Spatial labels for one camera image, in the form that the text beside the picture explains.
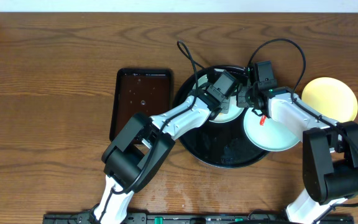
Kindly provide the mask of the light green plate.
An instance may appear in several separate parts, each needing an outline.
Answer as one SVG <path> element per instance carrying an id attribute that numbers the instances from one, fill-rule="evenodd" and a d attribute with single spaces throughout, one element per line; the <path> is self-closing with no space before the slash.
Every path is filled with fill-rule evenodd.
<path id="1" fill-rule="evenodd" d="M 285 151 L 300 141 L 283 124 L 266 116 L 257 116 L 252 108 L 245 113 L 244 131 L 253 144 L 266 151 Z"/>

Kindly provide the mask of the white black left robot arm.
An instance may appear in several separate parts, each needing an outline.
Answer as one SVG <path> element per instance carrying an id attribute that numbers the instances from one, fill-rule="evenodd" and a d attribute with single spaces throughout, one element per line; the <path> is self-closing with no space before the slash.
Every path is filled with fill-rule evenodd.
<path id="1" fill-rule="evenodd" d="M 230 96 L 201 90 L 160 115 L 132 116 L 101 157 L 106 187 L 89 215 L 90 222 L 121 223 L 131 198 L 153 179 L 176 139 L 217 117 L 230 101 Z"/>

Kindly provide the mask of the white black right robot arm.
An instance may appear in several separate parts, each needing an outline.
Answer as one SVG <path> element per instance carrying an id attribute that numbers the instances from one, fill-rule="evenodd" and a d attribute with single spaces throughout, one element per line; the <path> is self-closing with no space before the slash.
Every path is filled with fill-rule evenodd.
<path id="1" fill-rule="evenodd" d="M 283 124 L 303 144 L 304 190 L 285 209 L 292 223 L 320 223 L 338 207 L 358 207 L 358 124 L 323 116 L 288 87 L 242 86 L 237 104 Z"/>

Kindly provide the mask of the yellow plate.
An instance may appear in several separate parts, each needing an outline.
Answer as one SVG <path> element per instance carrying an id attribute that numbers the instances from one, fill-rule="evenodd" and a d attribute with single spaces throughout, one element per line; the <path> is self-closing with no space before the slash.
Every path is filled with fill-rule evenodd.
<path id="1" fill-rule="evenodd" d="M 319 113 L 341 123 L 355 120 L 358 113 L 354 92 L 335 78 L 321 77 L 310 81 L 304 87 L 301 99 Z"/>

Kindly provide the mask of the light blue plate front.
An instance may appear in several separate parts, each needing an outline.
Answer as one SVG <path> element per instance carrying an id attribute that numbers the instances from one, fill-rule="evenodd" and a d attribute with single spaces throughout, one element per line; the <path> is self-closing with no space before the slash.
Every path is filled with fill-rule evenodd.
<path id="1" fill-rule="evenodd" d="M 227 123 L 234 120 L 244 110 L 237 106 L 234 96 L 238 84 L 228 71 L 217 68 L 197 78 L 191 93 L 196 96 L 192 112 L 203 122 Z"/>

